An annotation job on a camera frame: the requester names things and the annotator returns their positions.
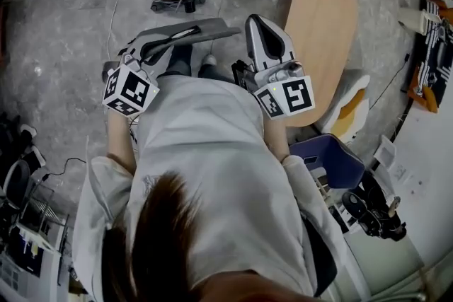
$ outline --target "floor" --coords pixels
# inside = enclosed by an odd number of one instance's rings
[[[113,20],[111,54],[146,28],[191,19],[222,17],[243,27],[247,16],[259,13],[281,23],[288,0],[207,0],[194,14],[155,14],[150,0],[119,0]],[[413,34],[396,21],[400,5],[419,0],[359,0],[357,36],[348,67],[363,68],[371,76],[371,104],[378,99],[410,52]],[[20,114],[38,129],[35,140],[47,159],[45,172],[61,172],[68,157],[85,158],[89,148],[105,148],[105,111],[101,105],[101,69],[107,60],[106,41],[115,0],[13,0],[8,18],[10,64],[0,75],[0,102],[11,116]],[[247,59],[245,37],[199,44],[195,59],[209,50],[225,71],[237,59]],[[365,128],[351,148],[366,164],[379,143],[391,136],[406,104],[399,89],[402,71],[370,111]],[[56,190],[61,210],[74,213],[84,181],[84,165],[72,161],[61,177],[46,182]]]

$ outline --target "white cube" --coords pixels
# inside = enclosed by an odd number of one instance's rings
[[[310,76],[269,83],[253,95],[270,119],[293,116],[315,108]]]
[[[109,75],[102,104],[127,117],[143,113],[156,97],[159,89],[122,64]]]

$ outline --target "white wall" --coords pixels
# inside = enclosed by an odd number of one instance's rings
[[[415,174],[411,181],[394,185],[401,196],[398,214],[422,261],[430,266],[453,248],[452,80],[437,114],[414,102],[394,143],[397,158]]]

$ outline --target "white bucket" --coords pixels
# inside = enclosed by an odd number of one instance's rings
[[[440,23],[439,16],[427,13],[426,11],[419,11],[411,8],[400,8],[398,13],[398,21],[402,22],[407,28],[414,32],[426,35],[428,31],[428,21]]]

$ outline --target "sleeve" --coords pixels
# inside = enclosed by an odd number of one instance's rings
[[[81,283],[94,296],[93,275],[99,269],[103,235],[127,205],[133,176],[107,157],[93,158],[86,169],[74,226],[72,259]]]
[[[346,244],[341,227],[328,210],[304,161],[295,155],[282,162],[301,213],[309,218],[331,251],[335,263],[344,265]]]

